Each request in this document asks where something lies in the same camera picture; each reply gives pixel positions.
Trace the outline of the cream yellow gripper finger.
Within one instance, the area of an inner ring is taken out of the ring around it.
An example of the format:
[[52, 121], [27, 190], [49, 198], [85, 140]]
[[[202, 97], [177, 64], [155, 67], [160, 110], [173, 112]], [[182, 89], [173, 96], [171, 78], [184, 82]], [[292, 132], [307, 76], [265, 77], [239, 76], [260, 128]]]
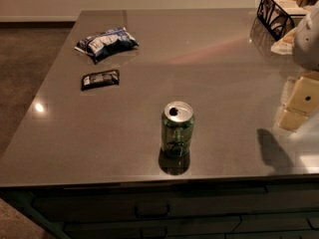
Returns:
[[298, 79], [289, 77], [281, 96], [279, 127], [295, 131], [319, 109], [319, 73], [308, 72]]

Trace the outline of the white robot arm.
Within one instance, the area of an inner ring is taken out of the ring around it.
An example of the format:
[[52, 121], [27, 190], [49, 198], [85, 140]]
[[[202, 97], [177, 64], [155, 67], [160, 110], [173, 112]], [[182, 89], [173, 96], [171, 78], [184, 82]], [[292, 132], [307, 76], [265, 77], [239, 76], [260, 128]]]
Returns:
[[319, 5], [300, 21], [294, 36], [293, 61], [306, 70], [288, 78], [281, 96], [277, 124], [286, 130], [300, 128], [319, 108]]

